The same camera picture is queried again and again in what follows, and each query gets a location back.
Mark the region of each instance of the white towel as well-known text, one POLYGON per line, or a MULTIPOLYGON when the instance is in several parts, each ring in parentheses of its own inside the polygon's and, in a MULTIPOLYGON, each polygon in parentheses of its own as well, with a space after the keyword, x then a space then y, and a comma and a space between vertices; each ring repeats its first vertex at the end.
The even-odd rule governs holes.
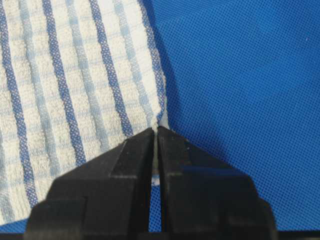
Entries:
POLYGON ((140 0, 0 0, 0 225, 61 174, 167 126, 140 0))

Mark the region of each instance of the terry cloth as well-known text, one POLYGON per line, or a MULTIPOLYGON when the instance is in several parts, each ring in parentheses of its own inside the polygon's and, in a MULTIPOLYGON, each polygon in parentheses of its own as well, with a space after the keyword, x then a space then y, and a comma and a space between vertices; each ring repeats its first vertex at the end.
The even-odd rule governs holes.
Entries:
POLYGON ((139 0, 0 0, 0 225, 165 113, 139 0))

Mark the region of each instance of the light blue stripe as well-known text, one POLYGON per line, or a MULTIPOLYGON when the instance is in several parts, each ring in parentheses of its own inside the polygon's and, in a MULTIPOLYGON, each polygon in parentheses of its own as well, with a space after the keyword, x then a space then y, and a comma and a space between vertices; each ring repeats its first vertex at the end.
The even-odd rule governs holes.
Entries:
MULTIPOLYGON (((86 17, 83 17, 83 16, 82 16, 82 17, 80 17, 79 19, 80 19, 81 21, 83 21, 83 22, 88 22, 88 21, 92 21, 92 16, 90 16, 90 17, 89 17, 89 16, 86 16, 86 17)), ((69 20, 67 20, 67 21, 64 22, 64 23, 61 23, 60 25, 57 25, 56 28, 57 28, 57 29, 63 29, 63 28, 68 28, 69 26, 70 26, 70 22, 69 22, 69 20)), ((130 27, 130 29, 133 31, 133 30, 137 29, 138 27, 140 27, 140 24, 133 25, 133 26, 130 27)), ((47 33, 46 28, 40 28, 40 29, 34 31, 34 32, 32 33, 32 35, 27 35, 27 36, 24 36, 23 34, 11 35, 10 38, 9 38, 9 40, 10 40, 10 41, 19 41, 19 40, 23 40, 25 37, 27 37, 27 38, 32 38, 32 37, 40 36, 40 35, 45 34, 45 33, 47 33)), ((121 35, 120 32, 114 31, 114 32, 111 32, 111 33, 109 34, 108 39, 116 38, 116 37, 118 37, 118 36, 120 36, 120 35, 121 35)))
POLYGON ((15 214, 11 206, 8 194, 8 182, 6 176, 5 153, 3 149, 2 135, 0 131, 0 211, 5 223, 15 220, 15 214))
POLYGON ((120 91, 116 70, 111 57, 110 49, 107 42, 105 27, 102 22, 101 13, 97 0, 89 0, 92 11, 92 17, 94 19, 98 42, 101 46, 102 60, 105 65, 105 69, 108 75, 109 86, 112 89, 113 98, 115 102, 115 109, 118 112, 121 120, 122 131, 126 137, 131 137, 134 133, 130 124, 124 100, 120 91))
POLYGON ((7 87, 11 94, 11 102, 13 108, 12 110, 16 121, 17 135, 19 138, 19 154, 23 168, 23 183, 28 202, 30 204, 30 207, 32 208, 38 203, 38 197, 35 187, 34 171, 30 163, 27 144, 27 129, 25 124, 24 113, 21 105, 16 77, 11 63, 8 26, 2 0, 0 0, 0 33, 0 43, 2 48, 2 64, 5 69, 7 87))
MULTIPOLYGON (((129 5, 133 5, 133 4, 135 4, 135 1, 131 1, 131 3, 129 3, 129 5)), ((65 7, 65 4, 64 3, 53 3, 52 4, 52 8, 53 9, 62 9, 62 8, 64 8, 65 7)), ((38 15, 39 14, 39 10, 38 9, 36 9, 36 10, 33 10, 33 11, 30 11, 29 12, 29 17, 30 18, 32 18, 32 17, 34 17, 34 16, 36 16, 36 15, 38 15)), ((10 15, 10 16, 7 16, 6 17, 6 19, 7 19, 7 21, 9 22, 9 21, 12 21, 12 22, 14 22, 14 21, 19 21, 19 17, 18 16, 16 16, 16 15, 10 15)), ((88 20, 88 19, 90 19, 90 20, 92 20, 92 17, 91 16, 81 16, 80 17, 80 19, 82 20, 82 19, 84 19, 84 20, 88 20)))
MULTIPOLYGON (((41 56, 41 54, 38 54, 37 52, 35 52, 34 53, 34 57, 33 58, 35 58, 35 57, 37 57, 37 56, 41 56)), ((117 61, 118 59, 122 59, 122 58, 127 58, 127 56, 121 56, 121 57, 119 57, 119 58, 117 58, 117 57, 114 57, 113 59, 114 59, 114 61, 117 61)), ((24 56, 19 56, 19 57, 16 57, 15 58, 15 60, 13 60, 12 59, 12 61, 15 61, 15 62, 23 62, 23 61, 25 61, 25 57, 24 56)), ((89 64, 90 64, 90 66, 99 66, 100 64, 101 64, 101 59, 97 59, 97 60, 92 60, 92 61, 89 61, 88 62, 89 64)), ((72 71, 75 71, 75 70, 78 70, 79 68, 80 69, 83 69, 84 68, 84 66, 79 66, 78 64, 66 64, 65 66, 64 66, 64 68, 65 68, 65 73, 70 73, 70 72, 72 72, 72 71)), ((144 73, 148 73, 148 72, 150 72, 150 71, 153 71, 153 69, 152 68, 150 68, 150 69, 147 69, 146 71, 144 71, 142 74, 144 74, 144 73)), ((50 76, 55 76, 55 73, 54 72, 47 72, 46 74, 40 74, 40 77, 41 78, 43 78, 43 83, 45 83, 46 82, 46 78, 47 77, 50 77, 50 76)), ((131 80, 132 80, 132 78, 131 77, 129 77, 129 78, 124 78, 124 79, 121 79, 121 80, 119 80, 119 83, 126 83, 126 82, 131 82, 131 80)), ((21 80, 19 83, 21 83, 21 84, 23 84, 24 82, 26 82, 25 80, 21 80)))
MULTIPOLYGON (((77 90, 77 91, 70 91, 70 92, 73 93, 73 95, 77 95, 78 93, 81 92, 81 89, 79 89, 79 90, 77 90)), ((158 96, 158 95, 157 95, 156 92, 150 94, 150 97, 151 97, 151 98, 157 97, 157 96, 158 96)), ((57 98, 60 98, 60 95, 56 95, 56 96, 54 95, 54 96, 48 97, 46 102, 49 103, 50 101, 54 101, 54 100, 56 100, 57 98)), ((134 108, 137 107, 137 103, 136 103, 135 100, 127 101, 125 104, 126 104, 126 106, 127 106, 128 109, 134 109, 134 108)), ((34 103, 28 103, 28 104, 23 105, 23 109, 24 109, 25 111, 28 110, 28 109, 31 109, 31 108, 36 108, 36 107, 37 107, 37 104, 34 104, 34 103)), ((104 103, 104 104, 102 104, 102 105, 100 106, 100 112, 101 112, 101 113, 109 114, 109 113, 113 112, 114 109, 115 109, 115 108, 114 108, 114 105, 113 105, 113 104, 110 104, 110 103, 104 103)), ((4 110, 0 111, 0 117, 2 117, 2 116, 8 116, 8 115, 10 115, 10 114, 11 114, 11 111, 8 110, 8 109, 4 109, 4 110)), ((82 116, 86 116, 86 117, 87 117, 86 111, 82 110, 82 111, 78 112, 77 116, 78 116, 78 117, 77 117, 78 120, 79 120, 82 116)), ((54 125, 55 125, 55 122, 56 122, 55 119, 52 118, 52 119, 51 119, 51 125, 54 126, 54 125)))
POLYGON ((78 67, 81 69, 84 88, 90 104, 90 113, 94 117, 93 119, 96 134, 101 143, 100 149, 104 153, 109 149, 108 135, 105 129, 104 121, 102 119, 101 110, 95 92, 93 91, 95 89, 95 86, 89 73, 87 55, 85 52, 82 36, 79 29, 79 23, 74 6, 74 0, 65 0, 65 4, 67 6, 69 22, 72 26, 72 40, 75 46, 75 51, 78 59, 78 67))
POLYGON ((158 54, 158 50, 155 44, 155 38, 153 30, 150 26, 150 22, 148 19, 147 11, 145 9, 145 6, 142 2, 142 0, 138 0, 141 12, 142 12, 142 21, 143 25, 146 29, 147 34, 147 43, 151 54, 152 59, 152 67, 155 75, 155 84, 156 84, 156 91, 158 95, 158 101, 159 105, 161 107, 161 111, 156 116, 158 123, 160 122, 164 112, 165 112, 165 85, 164 85, 164 79, 162 76, 162 69, 161 69, 161 63, 160 63, 160 57, 158 54))
MULTIPOLYGON (((29 10, 26 0, 20 1, 20 16, 21 19, 23 19, 23 35, 32 35, 32 25, 29 18, 29 10)), ((50 175, 52 177, 57 177, 58 175, 60 175, 61 172, 60 165, 57 158, 56 144, 53 135, 53 129, 50 122, 50 116, 47 110, 47 106, 44 103, 45 97, 39 77, 38 66, 35 61, 35 47, 32 42, 32 39, 29 37, 26 37, 24 39, 24 42, 26 45, 26 57, 30 63, 31 68, 31 80, 35 91, 36 106, 40 115, 41 128, 44 132, 45 148, 49 156, 50 175)))
POLYGON ((120 31, 124 38, 125 51, 128 60, 130 61, 133 81, 139 94, 139 103, 144 111, 147 125, 150 127, 151 119, 154 116, 154 112, 152 111, 145 87, 142 83, 140 66, 136 59, 136 51, 130 33, 131 30, 128 26, 124 5, 120 0, 113 0, 113 4, 115 12, 119 18, 120 31))
POLYGON ((86 162, 84 147, 79 133, 75 111, 66 82, 65 71, 60 56, 57 40, 56 22, 53 16, 50 0, 42 0, 43 12, 46 18, 47 32, 49 36, 49 49, 52 57, 52 64, 58 80, 58 89, 63 101, 66 121, 69 125, 71 144, 75 151, 75 165, 80 166, 86 162))

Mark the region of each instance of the mesh texture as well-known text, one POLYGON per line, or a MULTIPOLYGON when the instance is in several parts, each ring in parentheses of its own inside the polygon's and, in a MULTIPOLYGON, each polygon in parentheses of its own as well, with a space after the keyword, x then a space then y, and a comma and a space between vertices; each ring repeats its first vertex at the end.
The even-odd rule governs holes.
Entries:
POLYGON ((320 2, 144 5, 171 129, 249 174, 279 230, 320 230, 320 2))

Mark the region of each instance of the blue background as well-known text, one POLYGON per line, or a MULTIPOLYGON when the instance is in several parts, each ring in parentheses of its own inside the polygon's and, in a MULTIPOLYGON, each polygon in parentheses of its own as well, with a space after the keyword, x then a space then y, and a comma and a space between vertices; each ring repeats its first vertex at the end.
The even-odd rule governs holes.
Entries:
MULTIPOLYGON (((170 127, 252 176, 279 230, 320 230, 320 1, 144 5, 170 127)), ((150 226, 158 231, 155 196, 150 226)), ((0 232, 24 229, 21 221, 0 232)))

